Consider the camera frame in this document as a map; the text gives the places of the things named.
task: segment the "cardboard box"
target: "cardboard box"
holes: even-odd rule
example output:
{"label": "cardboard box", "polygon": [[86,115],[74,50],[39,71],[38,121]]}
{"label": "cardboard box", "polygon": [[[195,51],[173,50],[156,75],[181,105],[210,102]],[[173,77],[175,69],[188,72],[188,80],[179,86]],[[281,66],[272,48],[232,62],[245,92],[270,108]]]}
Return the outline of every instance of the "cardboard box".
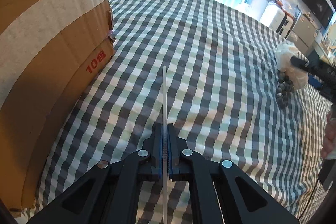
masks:
{"label": "cardboard box", "polygon": [[0,0],[0,15],[0,198],[27,208],[67,115],[114,54],[113,23],[107,0]]}

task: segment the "checkered bedsheet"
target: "checkered bedsheet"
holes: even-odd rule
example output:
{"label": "checkered bedsheet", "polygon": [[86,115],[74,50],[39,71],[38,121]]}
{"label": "checkered bedsheet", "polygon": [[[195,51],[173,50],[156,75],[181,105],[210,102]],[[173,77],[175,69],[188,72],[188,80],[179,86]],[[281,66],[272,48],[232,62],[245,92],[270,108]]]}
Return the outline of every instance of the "checkered bedsheet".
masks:
{"label": "checkered bedsheet", "polygon": [[[167,67],[168,122],[207,159],[230,159],[299,216],[320,170],[330,103],[310,86],[285,110],[275,101],[276,46],[283,39],[213,0],[109,0],[117,50],[88,86],[48,156],[32,216],[100,160],[140,149],[162,120]],[[162,222],[162,185],[144,183],[138,223]],[[168,185],[171,223],[191,223],[187,183]],[[325,192],[318,186],[309,219]]]}

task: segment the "gloved hand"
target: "gloved hand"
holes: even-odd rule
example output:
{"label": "gloved hand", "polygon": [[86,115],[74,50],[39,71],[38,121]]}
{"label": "gloved hand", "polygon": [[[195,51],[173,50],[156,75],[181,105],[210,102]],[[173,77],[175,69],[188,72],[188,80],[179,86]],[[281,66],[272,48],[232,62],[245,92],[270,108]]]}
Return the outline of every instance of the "gloved hand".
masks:
{"label": "gloved hand", "polygon": [[330,120],[331,111],[327,114],[327,124],[325,126],[325,136],[323,138],[323,147],[321,157],[324,159],[331,151],[334,150],[334,138],[336,137],[336,120]]}

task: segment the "wall-mounted television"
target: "wall-mounted television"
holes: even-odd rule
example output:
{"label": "wall-mounted television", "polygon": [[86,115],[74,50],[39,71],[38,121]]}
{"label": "wall-mounted television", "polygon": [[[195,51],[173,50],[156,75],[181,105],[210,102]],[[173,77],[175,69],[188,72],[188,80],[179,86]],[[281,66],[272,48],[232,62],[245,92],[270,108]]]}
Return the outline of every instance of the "wall-mounted television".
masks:
{"label": "wall-mounted television", "polygon": [[326,0],[302,0],[326,28],[334,14]]}

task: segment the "finger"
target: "finger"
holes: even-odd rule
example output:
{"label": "finger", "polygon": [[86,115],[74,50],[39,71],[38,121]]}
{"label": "finger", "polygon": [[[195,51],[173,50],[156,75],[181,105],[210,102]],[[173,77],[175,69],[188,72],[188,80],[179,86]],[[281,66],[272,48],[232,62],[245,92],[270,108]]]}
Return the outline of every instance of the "finger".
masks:
{"label": "finger", "polygon": [[324,148],[322,148],[321,150],[321,158],[325,158],[328,155],[328,153],[326,152],[326,150],[324,150]]}
{"label": "finger", "polygon": [[330,122],[331,114],[332,114],[332,112],[330,110],[327,114],[327,122]]}
{"label": "finger", "polygon": [[336,121],[335,120],[328,122],[325,125],[325,136],[331,141],[336,137]]}
{"label": "finger", "polygon": [[327,153],[330,153],[334,149],[333,143],[328,138],[323,138],[323,147]]}

